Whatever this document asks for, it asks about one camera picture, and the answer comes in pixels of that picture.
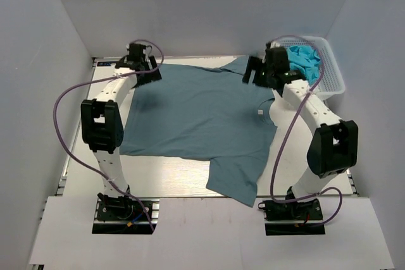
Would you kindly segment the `grey-blue t shirt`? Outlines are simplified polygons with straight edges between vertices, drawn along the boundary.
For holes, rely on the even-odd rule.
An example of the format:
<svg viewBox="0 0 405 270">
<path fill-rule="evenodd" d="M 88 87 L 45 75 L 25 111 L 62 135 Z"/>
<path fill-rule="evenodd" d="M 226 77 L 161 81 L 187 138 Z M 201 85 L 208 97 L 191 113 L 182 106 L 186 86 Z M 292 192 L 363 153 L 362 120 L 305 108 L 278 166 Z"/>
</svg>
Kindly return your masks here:
<svg viewBox="0 0 405 270">
<path fill-rule="evenodd" d="M 253 206 L 277 126 L 273 92 L 242 81 L 247 62 L 163 65 L 134 91 L 120 153 L 208 161 L 207 188 Z"/>
</svg>

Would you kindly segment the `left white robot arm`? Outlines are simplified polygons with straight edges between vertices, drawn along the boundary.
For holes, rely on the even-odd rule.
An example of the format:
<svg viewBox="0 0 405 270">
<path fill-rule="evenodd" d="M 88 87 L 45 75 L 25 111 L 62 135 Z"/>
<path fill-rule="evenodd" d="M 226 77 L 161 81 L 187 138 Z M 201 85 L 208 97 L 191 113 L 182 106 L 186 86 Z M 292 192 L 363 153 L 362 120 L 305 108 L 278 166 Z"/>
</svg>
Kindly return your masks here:
<svg viewBox="0 0 405 270">
<path fill-rule="evenodd" d="M 148 40 L 130 42 L 127 54 L 116 62 L 113 76 L 104 79 L 106 86 L 95 98 L 80 105 L 82 140 L 97 160 L 104 178 L 104 194 L 117 198 L 111 209 L 121 219 L 132 215 L 134 203 L 123 197 L 130 193 L 130 186 L 120 161 L 124 138 L 120 106 L 130 90 L 162 79 L 160 64 L 151 54 L 153 49 L 159 47 Z"/>
</svg>

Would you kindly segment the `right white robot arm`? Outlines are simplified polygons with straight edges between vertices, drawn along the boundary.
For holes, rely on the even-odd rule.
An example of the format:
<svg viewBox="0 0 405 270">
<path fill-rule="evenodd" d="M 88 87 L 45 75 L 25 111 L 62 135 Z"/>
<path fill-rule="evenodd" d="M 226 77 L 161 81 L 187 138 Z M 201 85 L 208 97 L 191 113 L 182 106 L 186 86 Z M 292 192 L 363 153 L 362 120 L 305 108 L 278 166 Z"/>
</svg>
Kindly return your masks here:
<svg viewBox="0 0 405 270">
<path fill-rule="evenodd" d="M 308 212 L 308 201 L 325 192 L 332 179 L 357 163 L 358 125 L 331 112 L 305 76 L 290 69 L 283 47 L 267 47 L 263 59 L 249 57 L 242 81 L 276 90 L 313 136 L 306 154 L 308 168 L 291 186 L 292 195 L 285 203 L 287 214 L 299 219 Z"/>
</svg>

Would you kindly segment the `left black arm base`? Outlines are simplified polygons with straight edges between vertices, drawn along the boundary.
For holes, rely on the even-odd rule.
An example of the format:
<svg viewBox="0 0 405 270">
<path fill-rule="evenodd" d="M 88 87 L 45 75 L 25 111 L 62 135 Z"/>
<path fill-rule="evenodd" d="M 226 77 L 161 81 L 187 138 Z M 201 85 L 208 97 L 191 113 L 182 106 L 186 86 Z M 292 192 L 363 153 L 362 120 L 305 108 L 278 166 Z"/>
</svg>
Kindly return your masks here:
<svg viewBox="0 0 405 270">
<path fill-rule="evenodd" d="M 97 195 L 94 235 L 151 235 L 158 223 L 159 200 Z"/>
</svg>

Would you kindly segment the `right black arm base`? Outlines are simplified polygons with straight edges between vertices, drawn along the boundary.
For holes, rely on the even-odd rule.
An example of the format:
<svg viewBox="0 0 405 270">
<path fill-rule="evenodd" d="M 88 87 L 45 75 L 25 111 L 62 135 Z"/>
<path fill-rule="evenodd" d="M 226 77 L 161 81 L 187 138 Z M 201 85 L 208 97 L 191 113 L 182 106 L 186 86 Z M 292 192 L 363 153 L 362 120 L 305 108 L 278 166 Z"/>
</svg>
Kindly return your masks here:
<svg viewBox="0 0 405 270">
<path fill-rule="evenodd" d="M 276 203 L 263 200 L 258 204 L 265 218 L 266 236 L 324 235 L 323 213 L 318 199 L 309 202 Z"/>
</svg>

